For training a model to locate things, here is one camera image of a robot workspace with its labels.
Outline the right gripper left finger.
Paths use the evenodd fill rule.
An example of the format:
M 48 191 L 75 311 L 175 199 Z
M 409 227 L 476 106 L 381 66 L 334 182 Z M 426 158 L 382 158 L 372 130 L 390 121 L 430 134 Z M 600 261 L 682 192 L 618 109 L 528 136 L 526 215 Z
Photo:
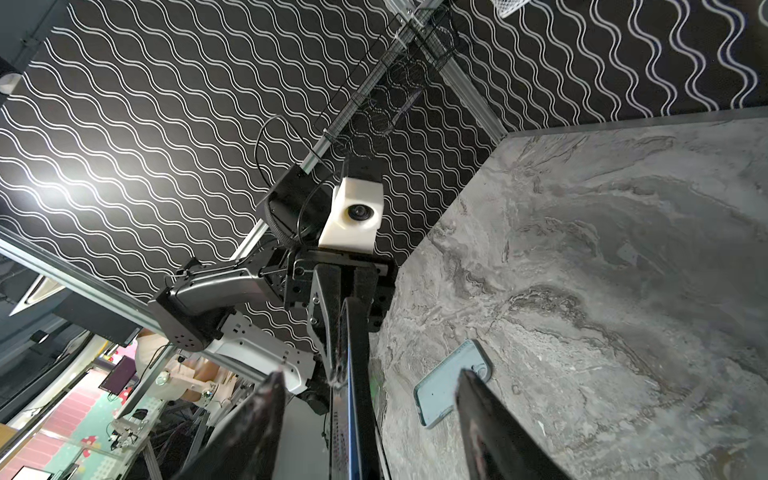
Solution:
M 272 372 L 177 479 L 270 479 L 286 405 L 285 378 Z

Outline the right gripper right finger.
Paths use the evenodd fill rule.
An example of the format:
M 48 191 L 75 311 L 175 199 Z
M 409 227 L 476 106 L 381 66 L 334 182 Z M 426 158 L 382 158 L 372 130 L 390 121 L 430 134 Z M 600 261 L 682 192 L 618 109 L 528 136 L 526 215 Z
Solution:
M 471 370 L 459 374 L 455 407 L 471 479 L 569 477 Z

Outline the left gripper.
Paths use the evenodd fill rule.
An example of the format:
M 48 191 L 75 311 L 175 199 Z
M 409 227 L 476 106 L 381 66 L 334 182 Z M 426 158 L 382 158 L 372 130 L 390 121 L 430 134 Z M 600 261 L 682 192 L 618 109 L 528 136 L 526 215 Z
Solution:
M 309 309 L 314 338 L 329 384 L 341 382 L 341 306 L 353 296 L 361 305 L 362 324 L 368 333 L 379 332 L 391 306 L 398 264 L 389 257 L 320 248 L 290 252 L 281 301 L 286 309 Z

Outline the light blue phone case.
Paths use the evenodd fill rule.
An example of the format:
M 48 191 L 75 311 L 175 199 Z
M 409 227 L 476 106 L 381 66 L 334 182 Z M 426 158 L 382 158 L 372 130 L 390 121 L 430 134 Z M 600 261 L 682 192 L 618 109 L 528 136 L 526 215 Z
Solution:
M 424 428 L 432 429 L 453 410 L 462 370 L 470 370 L 483 382 L 492 377 L 493 364 L 475 339 L 460 344 L 414 387 L 414 402 Z

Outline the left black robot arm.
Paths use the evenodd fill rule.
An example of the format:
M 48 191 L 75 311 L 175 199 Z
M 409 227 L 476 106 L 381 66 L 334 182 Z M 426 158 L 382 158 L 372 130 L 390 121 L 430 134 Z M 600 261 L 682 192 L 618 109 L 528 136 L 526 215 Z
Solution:
M 327 383 L 338 355 L 332 339 L 346 299 L 363 304 L 362 324 L 380 330 L 395 292 L 398 266 L 374 253 L 384 213 L 383 169 L 346 160 L 331 193 L 291 167 L 257 205 L 276 241 L 213 265 L 191 259 L 148 308 L 164 336 L 187 352 L 210 352 L 264 374 L 285 368 L 288 391 L 318 415 L 330 407 Z M 254 303 L 305 309 L 313 355 L 265 333 L 237 311 Z

